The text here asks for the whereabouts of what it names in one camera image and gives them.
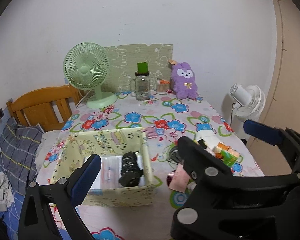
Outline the pink paper packet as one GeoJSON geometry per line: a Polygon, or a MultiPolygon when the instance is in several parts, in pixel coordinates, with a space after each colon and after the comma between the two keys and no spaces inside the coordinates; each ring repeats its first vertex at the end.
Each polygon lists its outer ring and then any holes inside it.
{"type": "Polygon", "coordinates": [[[185,191],[188,190],[191,193],[196,187],[196,183],[192,181],[191,177],[186,173],[183,165],[178,164],[168,187],[170,190],[177,192],[185,193],[185,191]]]}

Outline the floral tablecloth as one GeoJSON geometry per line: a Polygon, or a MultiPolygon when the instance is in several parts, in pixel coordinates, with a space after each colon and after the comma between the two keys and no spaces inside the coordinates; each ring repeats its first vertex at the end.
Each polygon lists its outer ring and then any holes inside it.
{"type": "Polygon", "coordinates": [[[37,183],[51,183],[52,173],[71,133],[124,128],[143,128],[146,132],[155,195],[151,205],[136,207],[103,207],[79,205],[76,209],[95,239],[170,239],[174,212],[182,207],[190,192],[170,190],[177,164],[167,161],[170,149],[179,138],[194,139],[200,130],[213,130],[223,144],[236,150],[240,157],[232,166],[236,176],[255,177],[263,173],[246,146],[227,122],[203,98],[179,100],[173,94],[155,94],[138,101],[128,92],[105,108],[90,109],[79,105],[56,134],[45,133],[40,144],[37,183]]]}

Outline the crumpled white cloth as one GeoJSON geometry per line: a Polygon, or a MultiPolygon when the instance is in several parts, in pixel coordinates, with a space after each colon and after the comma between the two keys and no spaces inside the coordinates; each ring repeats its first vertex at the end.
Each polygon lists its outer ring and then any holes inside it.
{"type": "Polygon", "coordinates": [[[14,197],[10,182],[4,172],[0,172],[0,212],[6,212],[13,203],[14,197]]]}

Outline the white standing fan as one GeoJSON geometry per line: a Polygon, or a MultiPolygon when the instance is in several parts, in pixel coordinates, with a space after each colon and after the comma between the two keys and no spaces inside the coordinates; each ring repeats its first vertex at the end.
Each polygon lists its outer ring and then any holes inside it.
{"type": "Polygon", "coordinates": [[[229,126],[239,139],[248,141],[250,135],[244,131],[243,124],[247,120],[259,120],[266,105],[266,96],[257,85],[243,87],[235,83],[229,90],[228,98],[231,102],[229,126]]]}

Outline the yellow cartoon storage box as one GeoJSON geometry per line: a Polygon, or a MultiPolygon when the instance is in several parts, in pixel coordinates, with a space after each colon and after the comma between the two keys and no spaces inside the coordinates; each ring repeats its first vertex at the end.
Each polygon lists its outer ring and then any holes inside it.
{"type": "Polygon", "coordinates": [[[61,155],[52,173],[51,183],[69,178],[91,154],[101,157],[102,166],[85,200],[85,205],[103,207],[136,207],[154,202],[155,186],[146,132],[143,128],[124,128],[71,133],[65,140],[61,155]],[[119,183],[124,154],[136,154],[143,171],[139,184],[119,183]]]}

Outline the black rolled bundle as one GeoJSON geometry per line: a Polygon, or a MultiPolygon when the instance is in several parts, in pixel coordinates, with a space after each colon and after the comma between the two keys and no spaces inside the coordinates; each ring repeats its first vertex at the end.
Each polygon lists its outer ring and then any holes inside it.
{"type": "Polygon", "coordinates": [[[121,160],[119,184],[123,187],[138,186],[142,176],[143,170],[138,165],[137,155],[133,152],[125,153],[121,160]]]}

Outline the purple plush bunny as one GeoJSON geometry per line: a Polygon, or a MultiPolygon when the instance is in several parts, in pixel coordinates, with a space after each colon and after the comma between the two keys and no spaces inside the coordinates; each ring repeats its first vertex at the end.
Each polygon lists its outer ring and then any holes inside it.
{"type": "Polygon", "coordinates": [[[195,99],[197,89],[195,74],[186,62],[172,65],[172,90],[178,99],[195,99]]]}

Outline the wooden bed headboard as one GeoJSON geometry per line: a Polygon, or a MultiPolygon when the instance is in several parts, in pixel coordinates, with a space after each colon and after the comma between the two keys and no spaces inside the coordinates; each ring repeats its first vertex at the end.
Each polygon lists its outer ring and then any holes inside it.
{"type": "Polygon", "coordinates": [[[72,116],[69,102],[79,103],[82,96],[71,85],[46,87],[6,102],[10,116],[23,126],[40,126],[45,131],[60,130],[72,116]]]}

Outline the cotton swab container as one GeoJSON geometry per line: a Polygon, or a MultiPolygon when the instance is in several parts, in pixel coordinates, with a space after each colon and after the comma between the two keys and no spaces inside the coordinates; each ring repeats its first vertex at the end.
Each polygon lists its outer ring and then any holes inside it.
{"type": "Polygon", "coordinates": [[[170,88],[170,81],[157,79],[156,80],[156,92],[157,94],[166,94],[167,90],[170,88]]]}

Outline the glass mason jar mug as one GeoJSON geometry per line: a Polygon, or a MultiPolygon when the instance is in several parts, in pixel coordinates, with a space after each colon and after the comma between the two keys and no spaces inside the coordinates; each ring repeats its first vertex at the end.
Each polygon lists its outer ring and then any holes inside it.
{"type": "Polygon", "coordinates": [[[130,81],[131,95],[139,101],[151,98],[151,78],[149,72],[135,72],[135,77],[130,81]]]}

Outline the green cup on jar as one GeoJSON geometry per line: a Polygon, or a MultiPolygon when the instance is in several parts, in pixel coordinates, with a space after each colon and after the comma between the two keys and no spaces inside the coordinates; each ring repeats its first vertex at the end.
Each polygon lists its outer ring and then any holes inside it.
{"type": "Polygon", "coordinates": [[[148,63],[147,62],[139,62],[137,63],[137,69],[139,74],[145,74],[148,72],[148,63]]]}

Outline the green desk fan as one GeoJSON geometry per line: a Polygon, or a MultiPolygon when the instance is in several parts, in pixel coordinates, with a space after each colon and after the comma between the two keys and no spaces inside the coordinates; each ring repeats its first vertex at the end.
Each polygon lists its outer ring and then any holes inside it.
{"type": "Polygon", "coordinates": [[[91,42],[74,46],[64,58],[63,73],[70,85],[79,90],[94,91],[86,103],[90,109],[108,107],[117,101],[114,93],[103,92],[101,89],[109,66],[107,51],[91,42]]]}

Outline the green patterned wall board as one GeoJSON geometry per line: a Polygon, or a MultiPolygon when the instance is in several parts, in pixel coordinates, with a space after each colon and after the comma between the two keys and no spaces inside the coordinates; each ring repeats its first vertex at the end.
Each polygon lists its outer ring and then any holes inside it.
{"type": "Polygon", "coordinates": [[[128,44],[106,47],[109,58],[107,77],[102,90],[113,93],[130,91],[130,82],[135,78],[139,62],[148,63],[151,89],[156,89],[156,80],[169,80],[169,60],[173,57],[172,44],[128,44]]]}

